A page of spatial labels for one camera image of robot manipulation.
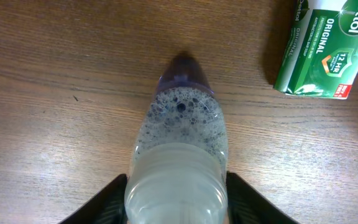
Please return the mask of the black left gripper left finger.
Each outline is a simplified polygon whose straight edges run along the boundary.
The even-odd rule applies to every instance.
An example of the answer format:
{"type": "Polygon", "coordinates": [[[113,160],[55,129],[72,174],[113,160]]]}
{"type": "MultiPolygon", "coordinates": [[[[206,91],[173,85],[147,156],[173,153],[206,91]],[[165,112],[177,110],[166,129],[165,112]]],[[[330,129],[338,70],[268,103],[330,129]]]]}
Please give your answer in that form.
{"type": "Polygon", "coordinates": [[[126,224],[124,192],[127,175],[120,174],[61,224],[126,224]]]}

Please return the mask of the clear purple soap bottle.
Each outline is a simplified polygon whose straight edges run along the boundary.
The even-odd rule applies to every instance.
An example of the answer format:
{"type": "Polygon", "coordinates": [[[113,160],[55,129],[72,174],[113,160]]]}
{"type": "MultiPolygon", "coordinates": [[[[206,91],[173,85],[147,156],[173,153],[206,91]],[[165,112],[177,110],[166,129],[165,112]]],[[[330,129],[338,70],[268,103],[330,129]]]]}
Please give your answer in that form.
{"type": "Polygon", "coordinates": [[[224,115],[198,61],[182,52],[158,81],[124,195],[128,221],[220,224],[227,212],[224,115]]]}

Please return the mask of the green soap bar box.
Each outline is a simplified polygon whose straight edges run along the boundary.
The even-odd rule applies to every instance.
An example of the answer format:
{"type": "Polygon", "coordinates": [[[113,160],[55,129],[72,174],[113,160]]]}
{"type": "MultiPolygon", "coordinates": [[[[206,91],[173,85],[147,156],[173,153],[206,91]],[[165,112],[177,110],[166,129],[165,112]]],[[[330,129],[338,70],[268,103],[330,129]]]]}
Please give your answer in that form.
{"type": "Polygon", "coordinates": [[[358,0],[297,0],[274,88],[345,100],[358,72],[358,0]]]}

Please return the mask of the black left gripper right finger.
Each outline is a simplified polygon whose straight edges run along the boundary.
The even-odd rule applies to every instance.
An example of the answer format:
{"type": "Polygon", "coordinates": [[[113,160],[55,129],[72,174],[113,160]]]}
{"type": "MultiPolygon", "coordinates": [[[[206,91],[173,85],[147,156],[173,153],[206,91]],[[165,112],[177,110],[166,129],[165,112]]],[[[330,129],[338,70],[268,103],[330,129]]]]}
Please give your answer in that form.
{"type": "Polygon", "coordinates": [[[298,224],[234,172],[226,174],[230,224],[298,224]]]}

